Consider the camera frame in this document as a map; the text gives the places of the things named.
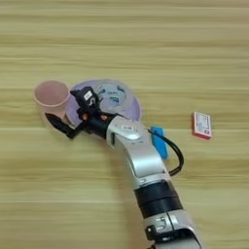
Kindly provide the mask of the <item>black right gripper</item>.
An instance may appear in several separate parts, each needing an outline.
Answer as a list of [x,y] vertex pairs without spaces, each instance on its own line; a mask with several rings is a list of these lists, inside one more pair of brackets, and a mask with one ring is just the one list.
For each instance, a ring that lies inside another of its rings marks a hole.
[[[79,95],[80,90],[70,90],[74,97]],[[93,114],[84,111],[82,108],[77,110],[79,119],[82,121],[76,128],[70,127],[62,119],[54,114],[46,113],[45,116],[50,124],[68,138],[74,139],[82,130],[93,133],[103,139],[106,138],[107,128],[111,121],[116,117],[115,114],[104,113],[102,111]]]

